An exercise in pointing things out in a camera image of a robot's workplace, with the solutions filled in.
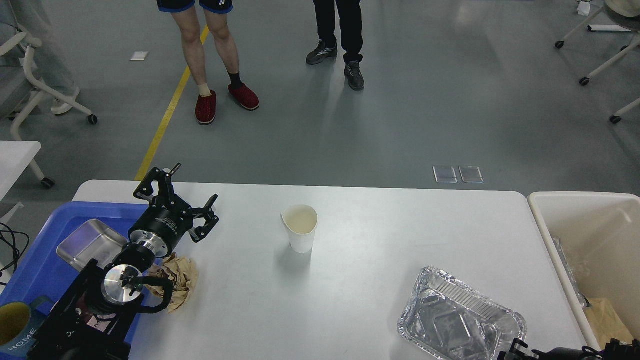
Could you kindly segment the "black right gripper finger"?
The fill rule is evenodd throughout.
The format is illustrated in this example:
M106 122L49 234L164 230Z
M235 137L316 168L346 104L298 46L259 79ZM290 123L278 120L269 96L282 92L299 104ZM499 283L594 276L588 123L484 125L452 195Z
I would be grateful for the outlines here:
M533 353L530 351L528 344L519 338L514 338L512 344L506 351L500 351L498 360L532 360Z

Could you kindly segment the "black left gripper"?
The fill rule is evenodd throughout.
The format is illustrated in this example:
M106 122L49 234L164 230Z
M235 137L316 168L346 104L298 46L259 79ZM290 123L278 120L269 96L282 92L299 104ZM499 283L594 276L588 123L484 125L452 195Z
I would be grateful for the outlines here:
M174 191L173 175L182 167L178 162L171 170L152 168L139 183L133 196L148 201L149 205L128 230L128 239L151 250L156 258L166 258L175 250L186 232L194 243L204 240L220 218L215 213L218 194L208 199L203 207L186 209L186 202ZM196 227L194 221L204 219Z

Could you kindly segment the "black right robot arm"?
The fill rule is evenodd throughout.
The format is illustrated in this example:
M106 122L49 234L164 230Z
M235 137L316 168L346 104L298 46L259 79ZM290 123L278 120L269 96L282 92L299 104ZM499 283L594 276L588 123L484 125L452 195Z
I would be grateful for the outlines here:
M528 344L515 338L509 350L501 351L499 360L638 360L640 358L640 342L622 342L611 338L603 350L590 346L581 349L556 347L550 351L530 350Z

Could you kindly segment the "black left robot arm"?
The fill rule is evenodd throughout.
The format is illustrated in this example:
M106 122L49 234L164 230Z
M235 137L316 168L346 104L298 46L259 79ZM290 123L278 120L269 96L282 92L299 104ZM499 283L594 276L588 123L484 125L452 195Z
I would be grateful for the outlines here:
M217 194L192 207L174 191L181 168L151 169L133 196L148 207L128 231L121 250L105 266L90 259L33 335L28 360L127 360L126 336L139 314L166 310L174 284L147 275L158 259L169 257L185 234L194 243L219 222Z

